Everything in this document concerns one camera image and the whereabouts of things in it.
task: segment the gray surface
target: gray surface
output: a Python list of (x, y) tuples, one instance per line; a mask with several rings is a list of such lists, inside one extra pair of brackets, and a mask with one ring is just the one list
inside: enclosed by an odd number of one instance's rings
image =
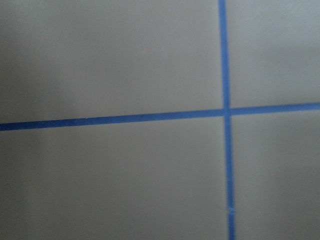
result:
[(226, 2), (232, 106), (320, 102), (320, 1)]
[(0, 239), (227, 239), (220, 117), (7, 131), (0, 146)]
[(233, 118), (238, 240), (320, 239), (320, 112)]
[(220, 108), (211, 0), (0, 1), (0, 123)]

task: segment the blue tape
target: blue tape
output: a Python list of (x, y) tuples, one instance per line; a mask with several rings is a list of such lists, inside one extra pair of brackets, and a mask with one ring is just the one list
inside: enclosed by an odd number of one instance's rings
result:
[(283, 112), (311, 111), (311, 110), (320, 110), (320, 102), (274, 105), (274, 106), (239, 107), (239, 108), (232, 108), (231, 114), (232, 115), (268, 114), (268, 113), (283, 113)]
[(228, 208), (228, 239), (235, 240), (235, 207), (234, 207), (234, 179), (233, 179), (233, 155), (232, 155), (232, 121), (230, 111), (230, 79), (229, 79), (229, 51), (228, 51), (228, 28), (226, 1), (219, 0), (219, 23), (220, 23), (220, 48), (221, 48), (221, 71), (223, 92), (223, 115), (224, 115), (224, 142), (225, 142), (225, 171), (226, 193)]
[(101, 125), (101, 124), (134, 123), (134, 122), (161, 121), (161, 120), (174, 120), (174, 119), (209, 118), (209, 117), (218, 117), (218, 116), (220, 117), (223, 116), (222, 109), (150, 113), (150, 114), (123, 115), (123, 116), (90, 117), (90, 118), (46, 120), (46, 121), (29, 121), (29, 122), (27, 121), (27, 122), (2, 123), (0, 124), (0, 131), (59, 128), (59, 127)]

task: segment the blue grout line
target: blue grout line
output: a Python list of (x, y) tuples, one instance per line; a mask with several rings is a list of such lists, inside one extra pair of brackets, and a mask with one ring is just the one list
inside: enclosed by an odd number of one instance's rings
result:
[(248, 115), (248, 114), (268, 114), (283, 113), (294, 111), (310, 111), (320, 110), (320, 102), (273, 105), (273, 106), (253, 106), (253, 107), (237, 107), (231, 109), (232, 115)]
[(230, 110), (230, 79), (229, 79), (229, 52), (226, 1), (218, 1), (220, 24), (220, 50), (224, 113), (224, 141), (225, 141), (225, 172), (227, 195), (228, 239), (235, 240), (235, 205), (234, 205), (234, 179), (232, 154), (232, 119)]
[(0, 124), (0, 131), (22, 130), (22, 129), (44, 129), (85, 125), (119, 124), (147, 121), (161, 121), (174, 119), (193, 119), (223, 116), (222, 109), (180, 111), (165, 113), (149, 113), (123, 116), (90, 117), (61, 120), (27, 121)]

